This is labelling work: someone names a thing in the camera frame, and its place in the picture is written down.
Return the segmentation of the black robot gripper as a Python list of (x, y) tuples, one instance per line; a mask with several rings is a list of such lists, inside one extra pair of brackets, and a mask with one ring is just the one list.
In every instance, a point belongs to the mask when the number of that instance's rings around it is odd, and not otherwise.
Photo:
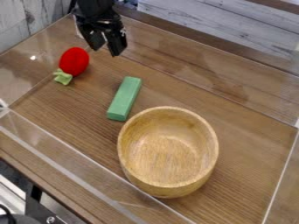
[(116, 25), (116, 30), (105, 31), (105, 37), (100, 30), (81, 32), (93, 51), (97, 51), (107, 43), (111, 55), (116, 57), (127, 49), (127, 30), (113, 5), (115, 0), (71, 0), (71, 14), (73, 17), (80, 17), (87, 25)]

